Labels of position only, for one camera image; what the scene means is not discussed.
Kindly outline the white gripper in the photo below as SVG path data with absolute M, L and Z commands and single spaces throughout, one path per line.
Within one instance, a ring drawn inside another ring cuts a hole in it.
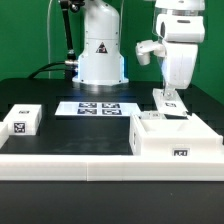
M 198 44 L 205 36 L 203 17 L 159 14 L 156 33 L 165 48 L 161 70 L 166 85 L 175 89 L 186 89 L 194 72 Z M 173 99 L 172 88 L 164 88 L 165 100 Z

